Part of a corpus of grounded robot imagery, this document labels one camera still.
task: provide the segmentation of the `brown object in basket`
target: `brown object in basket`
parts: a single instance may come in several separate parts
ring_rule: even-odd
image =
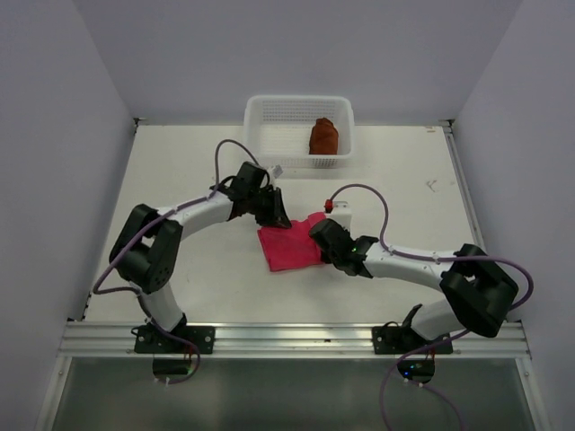
[[[336,155],[340,134],[328,119],[317,119],[309,138],[309,154]]]

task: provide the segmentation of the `laundry basket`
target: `laundry basket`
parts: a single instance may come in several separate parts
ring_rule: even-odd
[[[329,119],[340,134],[337,155],[309,154],[315,121]],[[263,166],[335,168],[355,152],[353,110],[334,96],[253,96],[243,117],[243,142]]]

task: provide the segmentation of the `purple cable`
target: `purple cable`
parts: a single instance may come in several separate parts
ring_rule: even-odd
[[[374,194],[376,194],[376,196],[379,198],[379,200],[381,200],[381,203],[384,205],[384,210],[385,210],[384,224],[382,225],[381,231],[379,233],[379,242],[381,243],[381,246],[383,247],[383,249],[385,251],[389,252],[390,254],[394,254],[396,256],[400,256],[400,257],[406,258],[406,259],[415,259],[415,260],[421,260],[421,261],[425,261],[425,262],[435,262],[434,258],[430,257],[430,256],[421,256],[419,254],[407,253],[405,251],[398,251],[396,249],[394,249],[393,251],[390,251],[389,246],[385,243],[385,230],[387,229],[387,224],[389,223],[389,206],[387,205],[387,201],[385,200],[384,196],[378,190],[374,189],[373,187],[368,186],[366,184],[359,184],[359,183],[348,184],[346,186],[340,187],[339,189],[335,190],[335,192],[332,194],[332,197],[330,198],[330,200],[334,200],[343,190],[351,189],[351,188],[367,189],[367,190],[373,192]],[[533,280],[533,277],[531,276],[531,274],[529,274],[529,272],[524,267],[522,267],[521,265],[517,264],[516,262],[514,262],[512,260],[494,257],[494,256],[459,256],[459,257],[454,256],[454,257],[449,257],[449,258],[438,258],[437,259],[437,262],[466,262],[466,261],[490,261],[490,262],[502,263],[504,265],[509,265],[509,266],[517,269],[519,272],[521,272],[521,274],[523,274],[525,276],[525,278],[527,280],[527,290],[526,290],[525,294],[523,295],[523,297],[521,297],[521,299],[519,299],[516,303],[511,305],[511,308],[510,308],[511,310],[514,310],[514,309],[518,308],[519,306],[523,305],[533,294],[533,291],[535,289],[535,282]],[[385,413],[384,391],[385,391],[385,386],[387,385],[387,382],[389,381],[389,377],[391,376],[394,368],[398,364],[400,364],[408,356],[427,352],[427,351],[431,350],[432,348],[435,348],[435,347],[441,346],[443,344],[449,343],[449,342],[453,341],[454,339],[460,339],[461,337],[467,335],[468,333],[469,333],[469,330],[464,330],[463,332],[460,332],[459,334],[457,334],[453,337],[449,337],[449,338],[443,339],[437,343],[433,343],[433,344],[412,350],[411,352],[408,352],[408,353],[404,354],[403,356],[401,356],[395,362],[395,364],[392,367],[390,367],[389,370],[387,370],[387,372],[385,373],[384,380],[382,381],[382,384],[381,384],[381,387],[379,390],[379,409],[381,412],[382,419],[385,422],[385,426],[387,427],[387,429],[389,431],[392,431],[392,427],[391,427],[391,424],[389,422],[389,418],[387,417],[387,414]],[[462,429],[462,430],[465,429],[466,426],[465,426],[465,423],[463,421],[463,417],[462,417],[459,409],[456,407],[456,405],[453,404],[446,397],[446,395],[444,395],[441,391],[438,391],[437,389],[429,387],[429,386],[424,386],[424,387],[427,390],[435,393],[437,396],[439,396],[439,398],[441,398],[447,404],[449,404],[449,406],[457,414],[457,419],[459,421],[460,429]]]
[[[178,213],[179,211],[182,211],[183,209],[192,207],[196,204],[199,204],[201,202],[205,202],[205,201],[211,199],[217,193],[217,189],[219,186],[219,150],[222,147],[222,145],[226,144],[226,143],[235,144],[235,145],[241,147],[250,156],[250,158],[253,160],[253,162],[255,164],[259,165],[257,159],[253,156],[252,152],[250,150],[248,150],[243,144],[240,144],[239,142],[237,142],[233,139],[224,139],[223,141],[221,141],[219,144],[217,144],[216,151],[214,152],[214,168],[216,171],[216,185],[214,186],[212,191],[208,194],[208,196],[202,197],[202,198],[196,198],[193,200],[189,200],[188,202],[184,202],[183,204],[179,204],[175,209],[171,209],[167,213],[160,215],[155,220],[151,221],[150,223],[148,223],[144,227],[142,227],[139,231],[137,231],[136,235],[134,235],[134,237],[128,242],[128,244],[126,244],[126,246],[122,250],[120,250],[120,252],[118,253],[118,256],[116,256],[112,260],[112,262],[110,262],[110,265],[108,265],[108,267],[98,277],[98,279],[96,280],[96,282],[94,283],[93,288],[92,288],[92,292],[95,295],[106,295],[106,294],[112,294],[114,292],[132,292],[133,294],[135,294],[137,296],[138,303],[140,304],[140,307],[142,308],[142,311],[144,312],[144,314],[150,319],[150,322],[155,326],[155,328],[158,331],[160,331],[162,333],[162,335],[164,335],[168,339],[173,339],[174,341],[178,341],[178,342],[180,342],[186,346],[191,347],[191,349],[194,351],[194,353],[198,357],[198,360],[196,361],[196,364],[195,364],[193,370],[189,374],[187,374],[185,377],[182,377],[181,379],[173,379],[170,381],[166,381],[168,384],[176,384],[176,383],[185,382],[186,380],[190,379],[190,377],[192,377],[196,373],[196,371],[199,368],[199,361],[200,361],[200,355],[199,355],[198,347],[195,344],[193,344],[191,341],[189,341],[187,339],[182,339],[180,337],[176,337],[173,334],[171,334],[170,332],[168,332],[167,330],[165,330],[164,328],[162,328],[152,318],[150,311],[147,309],[146,304],[142,300],[142,297],[141,297],[142,292],[140,290],[136,289],[135,287],[131,287],[131,286],[111,287],[108,289],[101,289],[101,287],[102,287],[104,280],[108,277],[108,275],[112,272],[112,270],[114,270],[116,268],[116,266],[118,265],[118,263],[124,258],[124,256],[126,256],[126,253],[144,237],[144,235],[146,234],[147,231],[149,231],[151,228],[153,228],[157,224],[161,223],[166,218],[173,216],[174,214]]]

